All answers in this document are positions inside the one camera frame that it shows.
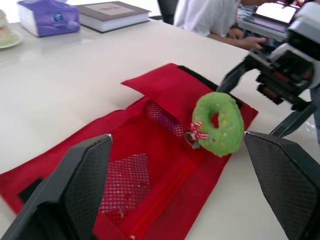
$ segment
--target plush donut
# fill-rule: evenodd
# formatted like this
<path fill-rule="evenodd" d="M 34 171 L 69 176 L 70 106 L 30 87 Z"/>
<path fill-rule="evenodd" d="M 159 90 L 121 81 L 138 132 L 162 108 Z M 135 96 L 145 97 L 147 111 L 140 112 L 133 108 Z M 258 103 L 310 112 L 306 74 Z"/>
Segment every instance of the plush donut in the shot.
<path fill-rule="evenodd" d="M 212 124 L 215 114 L 218 114 L 217 128 Z M 230 95 L 212 92 L 198 100 L 192 114 L 191 132 L 187 133 L 194 140 L 194 148 L 202 146 L 222 157 L 238 150 L 243 134 L 244 120 L 236 101 Z"/>

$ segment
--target red pouch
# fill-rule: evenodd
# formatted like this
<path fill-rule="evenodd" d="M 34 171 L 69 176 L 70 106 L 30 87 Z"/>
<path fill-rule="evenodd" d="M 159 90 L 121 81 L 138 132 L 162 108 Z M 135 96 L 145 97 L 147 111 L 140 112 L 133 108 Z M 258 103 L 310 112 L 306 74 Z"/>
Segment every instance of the red pouch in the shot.
<path fill-rule="evenodd" d="M 230 157 L 192 149 L 184 139 L 197 100 L 217 86 L 175 64 L 123 84 L 145 97 L 0 175 L 0 194 L 16 213 L 23 207 L 22 193 L 46 178 L 71 146 L 112 133 L 95 235 L 100 240 L 185 238 Z M 237 102 L 248 128 L 258 112 Z"/>

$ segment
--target cake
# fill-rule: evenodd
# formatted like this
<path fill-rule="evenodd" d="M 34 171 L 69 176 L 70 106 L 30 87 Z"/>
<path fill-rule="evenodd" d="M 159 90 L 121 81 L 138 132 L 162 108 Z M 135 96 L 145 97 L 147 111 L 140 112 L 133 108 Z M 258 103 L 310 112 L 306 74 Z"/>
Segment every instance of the cake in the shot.
<path fill-rule="evenodd" d="M 0 9 L 0 47 L 14 43 L 18 36 L 8 27 L 6 13 Z"/>

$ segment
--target laptop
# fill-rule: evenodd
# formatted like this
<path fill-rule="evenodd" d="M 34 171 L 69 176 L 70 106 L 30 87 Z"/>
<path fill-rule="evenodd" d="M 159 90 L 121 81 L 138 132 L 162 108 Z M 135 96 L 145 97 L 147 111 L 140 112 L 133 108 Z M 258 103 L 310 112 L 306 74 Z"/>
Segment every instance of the laptop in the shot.
<path fill-rule="evenodd" d="M 299 9 L 293 5 L 285 6 L 282 2 L 265 3 L 255 7 L 252 15 L 243 20 L 286 34 Z"/>

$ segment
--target purple tissue box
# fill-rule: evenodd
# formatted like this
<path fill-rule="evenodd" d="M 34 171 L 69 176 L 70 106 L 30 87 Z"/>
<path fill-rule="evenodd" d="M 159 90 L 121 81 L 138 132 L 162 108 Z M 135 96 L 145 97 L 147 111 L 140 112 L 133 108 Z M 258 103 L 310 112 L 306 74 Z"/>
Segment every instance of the purple tissue box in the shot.
<path fill-rule="evenodd" d="M 80 30 L 78 8 L 55 0 L 18 3 L 21 25 L 36 37 L 75 33 Z"/>

